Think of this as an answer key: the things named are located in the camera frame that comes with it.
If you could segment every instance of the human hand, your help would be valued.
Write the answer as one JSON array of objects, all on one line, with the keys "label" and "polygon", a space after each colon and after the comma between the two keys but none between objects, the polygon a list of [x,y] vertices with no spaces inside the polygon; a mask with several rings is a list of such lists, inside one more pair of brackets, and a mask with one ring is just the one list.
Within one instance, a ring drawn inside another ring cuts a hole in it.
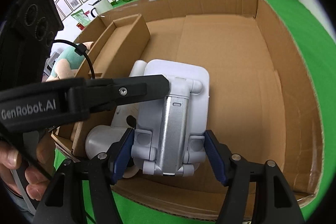
[{"label": "human hand", "polygon": [[[49,133],[43,136],[36,148],[36,156],[42,168],[52,174],[55,159],[55,143]],[[15,193],[21,195],[11,170],[18,169],[22,158],[19,152],[8,143],[0,141],[0,177],[3,182]],[[25,171],[29,185],[26,188],[31,199],[41,200],[49,180],[34,166],[29,166]]]}]

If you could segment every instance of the green tablecloth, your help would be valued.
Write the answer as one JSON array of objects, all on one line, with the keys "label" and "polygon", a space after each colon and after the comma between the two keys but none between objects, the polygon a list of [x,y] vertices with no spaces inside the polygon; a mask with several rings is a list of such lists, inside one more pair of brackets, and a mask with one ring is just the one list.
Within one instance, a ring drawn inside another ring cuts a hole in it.
[{"label": "green tablecloth", "polygon": [[[322,113],[324,132],[324,168],[320,190],[313,202],[302,209],[305,218],[314,211],[336,170],[336,45],[323,26],[298,0],[267,0],[292,33],[311,73]],[[55,167],[64,160],[56,153]],[[85,208],[93,216],[88,183],[84,182]],[[113,194],[125,224],[200,223],[171,216],[138,205]]]}]

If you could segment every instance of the teal plush toy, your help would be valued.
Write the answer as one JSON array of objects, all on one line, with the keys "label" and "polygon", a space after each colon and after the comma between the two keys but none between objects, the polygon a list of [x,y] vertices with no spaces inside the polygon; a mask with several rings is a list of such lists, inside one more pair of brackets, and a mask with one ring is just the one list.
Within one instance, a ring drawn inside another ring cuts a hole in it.
[{"label": "teal plush toy", "polygon": [[[93,42],[85,42],[83,44],[86,46],[88,52],[91,49]],[[75,74],[84,59],[84,55],[80,56],[77,54],[74,47],[67,47],[57,58],[47,81],[75,77]]]}]

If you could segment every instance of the small cardboard box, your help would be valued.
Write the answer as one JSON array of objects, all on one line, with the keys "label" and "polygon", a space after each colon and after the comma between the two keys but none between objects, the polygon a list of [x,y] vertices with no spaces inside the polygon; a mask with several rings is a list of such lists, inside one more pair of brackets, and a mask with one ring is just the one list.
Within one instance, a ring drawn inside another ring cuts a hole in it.
[{"label": "small cardboard box", "polygon": [[[127,76],[136,59],[206,68],[210,75],[207,128],[249,161],[275,160],[300,206],[314,199],[323,149],[318,104],[293,38],[265,0],[139,0],[103,16],[75,41],[97,40],[89,56],[101,77]],[[134,31],[132,40],[115,39],[109,48],[99,46],[111,36],[112,24],[117,27],[118,20],[130,18],[139,21],[129,29]],[[89,77],[85,61],[78,76]],[[96,113],[82,123],[85,127],[77,126],[73,143],[69,140],[73,125],[61,127],[54,136],[69,155],[85,156],[87,133],[97,124],[110,124],[112,115]],[[139,172],[112,189],[150,208],[204,220],[217,218],[227,191],[216,181],[208,161],[192,177]],[[254,197],[251,183],[247,219],[252,216]]]}]

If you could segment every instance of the metal screw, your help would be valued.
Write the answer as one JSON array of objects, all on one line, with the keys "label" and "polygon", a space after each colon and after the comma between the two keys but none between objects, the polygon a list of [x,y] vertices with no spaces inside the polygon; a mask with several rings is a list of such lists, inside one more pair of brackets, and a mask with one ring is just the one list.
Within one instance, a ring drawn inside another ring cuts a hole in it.
[{"label": "metal screw", "polygon": [[64,160],[63,165],[69,165],[70,163],[72,163],[72,160],[71,159],[66,159],[66,160]]},{"label": "metal screw", "polygon": [[232,158],[233,160],[241,160],[241,159],[242,159],[241,156],[240,156],[239,154],[232,154],[231,158]]},{"label": "metal screw", "polygon": [[119,89],[119,94],[121,96],[125,96],[127,94],[127,88],[124,88],[124,87],[120,88]]},{"label": "metal screw", "polygon": [[98,159],[100,159],[100,160],[104,160],[104,159],[106,159],[107,158],[107,154],[106,153],[99,153],[98,154]]},{"label": "metal screw", "polygon": [[270,166],[270,167],[274,167],[276,164],[275,164],[274,160],[268,160],[267,165]]}]

